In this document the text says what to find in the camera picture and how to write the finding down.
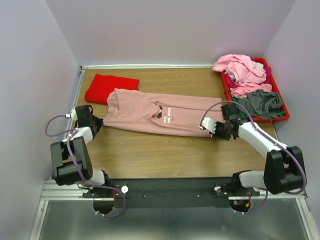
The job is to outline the red t-shirt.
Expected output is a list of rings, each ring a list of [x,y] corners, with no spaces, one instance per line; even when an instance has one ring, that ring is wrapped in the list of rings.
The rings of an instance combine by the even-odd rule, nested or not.
[[[84,99],[89,103],[106,105],[109,95],[115,89],[138,90],[139,81],[136,78],[96,74]]]

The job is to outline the dusty pink graphic t-shirt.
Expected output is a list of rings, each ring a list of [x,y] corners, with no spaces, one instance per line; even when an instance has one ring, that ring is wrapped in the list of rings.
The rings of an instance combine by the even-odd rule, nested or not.
[[[208,137],[199,127],[203,116],[222,122],[220,98],[145,93],[116,88],[107,99],[103,124],[159,135]]]

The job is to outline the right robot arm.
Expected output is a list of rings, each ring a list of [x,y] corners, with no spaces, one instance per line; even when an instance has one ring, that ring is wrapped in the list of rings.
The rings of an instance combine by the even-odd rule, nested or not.
[[[240,115],[240,104],[224,101],[221,107],[224,122],[203,116],[200,128],[208,130],[211,137],[230,140],[241,138],[254,147],[264,158],[264,170],[245,170],[232,175],[230,191],[241,196],[249,188],[257,188],[273,195],[302,193],[307,185],[302,150],[279,142],[253,121],[250,114]]]

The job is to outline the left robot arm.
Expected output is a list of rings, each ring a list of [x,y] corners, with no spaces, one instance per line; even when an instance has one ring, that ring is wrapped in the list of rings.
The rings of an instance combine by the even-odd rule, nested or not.
[[[92,190],[101,198],[111,191],[109,177],[103,170],[93,168],[87,145],[100,131],[103,120],[94,115],[90,104],[73,107],[69,114],[52,118],[66,118],[74,122],[74,127],[65,130],[62,141],[50,145],[53,179],[59,186],[80,185]]]

